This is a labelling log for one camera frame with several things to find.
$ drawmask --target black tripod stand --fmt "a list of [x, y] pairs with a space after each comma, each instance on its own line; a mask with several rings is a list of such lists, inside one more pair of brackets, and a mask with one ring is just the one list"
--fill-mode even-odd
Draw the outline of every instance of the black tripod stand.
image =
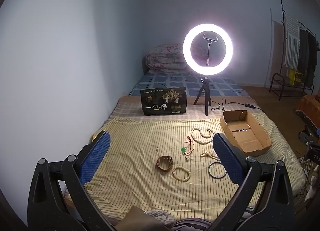
[[[205, 37], [205, 35], [203, 35], [203, 38], [206, 39], [207, 43], [208, 43], [207, 66], [209, 66], [210, 45], [212, 44], [212, 42], [217, 42], [218, 41], [218, 37], [216, 37], [216, 39], [211, 39], [211, 38]], [[209, 114], [209, 106], [211, 106], [209, 80], [208, 80], [207, 77], [204, 77], [203, 79], [201, 79], [201, 81], [202, 81], [202, 87], [200, 88], [198, 96], [196, 97], [196, 100], [195, 100], [195, 102], [193, 104], [196, 105], [197, 102], [198, 102], [198, 99], [200, 97], [203, 97], [202, 93], [204, 91], [205, 115], [208, 116], [208, 114]]]

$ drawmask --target white wall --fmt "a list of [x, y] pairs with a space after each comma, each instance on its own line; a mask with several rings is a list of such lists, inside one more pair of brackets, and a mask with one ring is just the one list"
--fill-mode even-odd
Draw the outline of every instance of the white wall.
[[[320, 36], [320, 7], [315, 0], [283, 2], [287, 12]], [[163, 43], [183, 43], [188, 31], [198, 24], [217, 24], [228, 32], [234, 45], [234, 56], [226, 73], [238, 83], [264, 84], [274, 44], [270, 9], [272, 19], [280, 23], [280, 0], [146, 0], [146, 3], [146, 50]]]
[[38, 159], [78, 153], [142, 76], [140, 13], [141, 0], [0, 8], [0, 188], [23, 221]]

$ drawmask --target brown leather bracelet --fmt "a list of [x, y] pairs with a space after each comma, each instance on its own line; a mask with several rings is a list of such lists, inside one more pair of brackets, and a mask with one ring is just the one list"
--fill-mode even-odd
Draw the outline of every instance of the brown leather bracelet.
[[[169, 167], [167, 169], [163, 169], [160, 167], [160, 162], [161, 161], [166, 161], [167, 163], [169, 163]], [[168, 172], [170, 171], [170, 169], [172, 168], [173, 166], [173, 160], [171, 158], [171, 156], [160, 156], [157, 160], [157, 167], [159, 168], [159, 170], [162, 170], [163, 172]]]

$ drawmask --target wooden floor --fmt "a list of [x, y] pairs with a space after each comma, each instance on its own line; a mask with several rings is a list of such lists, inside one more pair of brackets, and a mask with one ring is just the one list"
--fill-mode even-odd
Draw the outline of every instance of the wooden floor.
[[298, 139], [298, 133], [304, 129], [304, 122], [293, 112], [300, 98], [281, 98], [263, 87], [242, 86], [253, 98], [266, 115], [277, 125], [279, 131], [287, 140], [296, 156], [306, 151], [306, 146]]

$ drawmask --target glowing white ring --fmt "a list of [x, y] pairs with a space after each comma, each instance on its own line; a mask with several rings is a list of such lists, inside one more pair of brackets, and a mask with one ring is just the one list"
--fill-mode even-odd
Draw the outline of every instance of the glowing white ring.
[[[192, 58], [191, 43], [198, 34], [205, 31], [211, 31], [211, 32], [217, 33], [218, 35], [220, 35], [220, 37], [222, 38], [222, 40], [226, 45], [226, 55], [224, 56], [221, 63], [219, 63], [217, 66], [213, 66], [213, 67], [200, 66]], [[222, 72], [230, 63], [233, 55], [232, 42], [227, 32], [224, 31], [221, 27], [218, 27], [213, 24], [201, 24], [191, 29], [190, 32], [186, 35], [186, 38], [184, 39], [184, 42], [183, 42], [183, 55], [187, 64], [195, 72], [203, 75], [214, 75]]]

